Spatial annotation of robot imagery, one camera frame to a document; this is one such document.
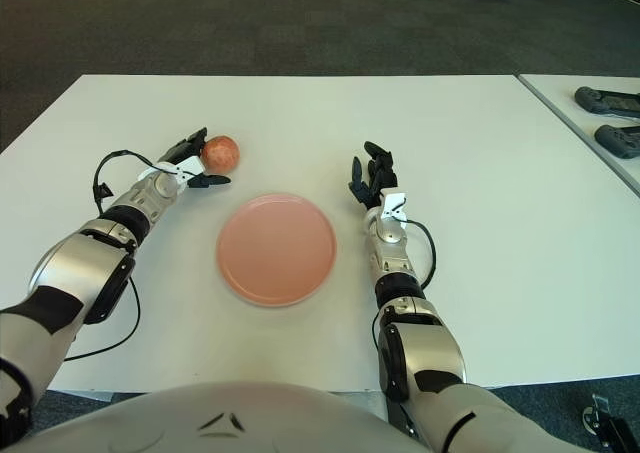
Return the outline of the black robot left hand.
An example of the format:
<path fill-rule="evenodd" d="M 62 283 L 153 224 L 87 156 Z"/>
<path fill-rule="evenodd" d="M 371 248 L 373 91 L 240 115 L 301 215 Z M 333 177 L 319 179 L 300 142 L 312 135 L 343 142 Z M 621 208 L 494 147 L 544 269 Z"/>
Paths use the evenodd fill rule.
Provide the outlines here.
<path fill-rule="evenodd" d="M 178 186 L 184 188 L 209 188 L 231 183 L 227 176 L 209 174 L 201 159 L 207 137 L 207 128 L 201 128 L 172 146 L 158 160 L 157 166 L 172 173 Z"/>

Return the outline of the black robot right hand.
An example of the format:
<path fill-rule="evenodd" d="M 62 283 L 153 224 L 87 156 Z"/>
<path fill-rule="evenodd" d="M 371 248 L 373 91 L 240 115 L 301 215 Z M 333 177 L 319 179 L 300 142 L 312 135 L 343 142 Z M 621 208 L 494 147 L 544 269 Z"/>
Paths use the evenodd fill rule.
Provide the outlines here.
<path fill-rule="evenodd" d="M 357 156 L 353 158 L 351 181 L 348 188 L 358 203 L 367 210 L 381 205 L 381 191 L 398 186 L 397 176 L 393 170 L 392 153 L 371 142 L 364 142 L 364 150 L 370 156 L 367 163 L 369 182 L 363 179 L 362 163 Z"/>

